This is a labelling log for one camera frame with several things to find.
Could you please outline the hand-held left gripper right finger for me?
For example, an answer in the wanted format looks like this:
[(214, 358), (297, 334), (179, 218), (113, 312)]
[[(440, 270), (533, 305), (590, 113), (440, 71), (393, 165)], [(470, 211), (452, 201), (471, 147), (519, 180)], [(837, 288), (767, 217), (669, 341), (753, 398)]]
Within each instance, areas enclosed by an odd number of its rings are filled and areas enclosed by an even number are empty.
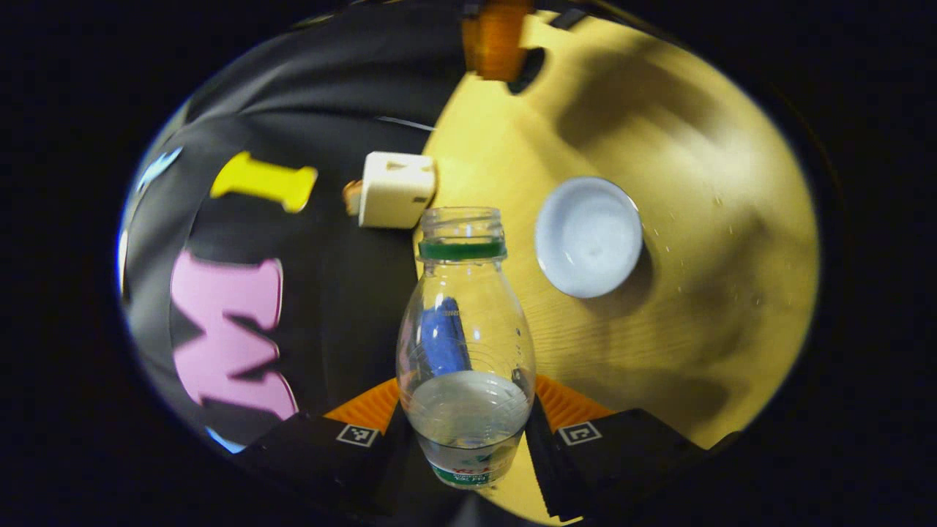
[(551, 517), (627, 516), (707, 458), (643, 409), (609, 410), (545, 375), (536, 377), (535, 396), (526, 440)]

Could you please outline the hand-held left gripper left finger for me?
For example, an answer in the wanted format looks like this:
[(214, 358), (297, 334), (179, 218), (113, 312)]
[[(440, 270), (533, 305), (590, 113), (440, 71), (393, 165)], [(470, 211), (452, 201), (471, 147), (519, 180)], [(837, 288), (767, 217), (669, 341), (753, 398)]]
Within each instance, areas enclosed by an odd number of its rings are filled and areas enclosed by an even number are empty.
[(441, 514), (441, 486), (422, 469), (395, 379), (324, 414), (294, 414), (234, 460), (294, 496), (345, 515)]

